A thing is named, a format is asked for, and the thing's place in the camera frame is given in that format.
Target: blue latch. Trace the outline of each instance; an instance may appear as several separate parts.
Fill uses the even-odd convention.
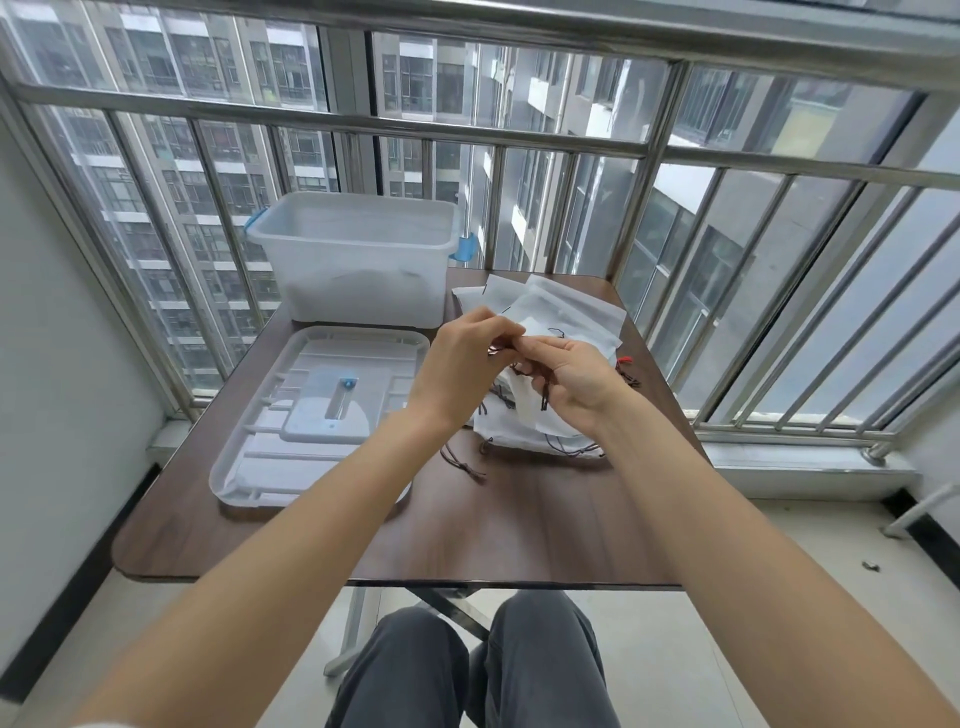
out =
[[[460,245],[457,246],[457,252],[451,253],[450,257],[460,263],[469,263],[476,255],[477,247],[480,243],[477,241],[477,235],[472,232],[468,237],[460,238]]]

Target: wooden tabletop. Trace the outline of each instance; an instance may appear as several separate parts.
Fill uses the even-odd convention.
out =
[[[517,280],[528,274],[496,272]],[[451,268],[446,320],[459,307],[449,289],[483,285],[485,271]],[[613,287],[587,276],[555,280],[622,305]],[[210,570],[273,514],[229,509],[210,492],[210,467],[290,335],[302,328],[282,306],[220,394],[194,425],[113,542],[113,562],[139,580],[192,581]],[[435,331],[424,331],[432,338]],[[619,353],[640,391],[703,454],[686,417],[628,318]],[[460,430],[454,452],[486,473],[478,485],[434,456],[410,495],[381,526],[350,579],[357,585],[677,588],[610,464],[491,448]]]

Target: white bag pile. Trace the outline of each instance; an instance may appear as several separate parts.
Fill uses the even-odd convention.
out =
[[[526,283],[490,276],[487,285],[454,288],[464,313],[485,305],[527,329],[528,336],[558,336],[595,346],[611,366],[616,364],[620,330],[627,312],[619,306],[567,288],[554,280],[530,276]],[[492,445],[536,452],[600,457],[603,451],[565,423],[552,406],[540,410],[541,396],[533,379],[505,369],[494,387],[516,406],[489,394],[473,414],[474,431]]]

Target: string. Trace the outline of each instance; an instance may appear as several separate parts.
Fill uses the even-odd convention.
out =
[[[487,477],[486,473],[480,473],[479,471],[474,470],[467,463],[460,460],[460,458],[454,454],[449,443],[446,443],[442,448],[440,448],[440,456],[444,459],[447,465],[452,465],[457,470],[463,471],[478,483],[482,484],[484,479]]]

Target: plastic storage box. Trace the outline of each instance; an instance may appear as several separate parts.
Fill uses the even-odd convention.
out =
[[[357,449],[384,414],[406,406],[429,348],[415,331],[295,333],[210,469],[213,494],[235,507],[293,502]]]
[[[291,192],[247,237],[266,251],[296,321],[435,328],[458,217],[431,200]]]

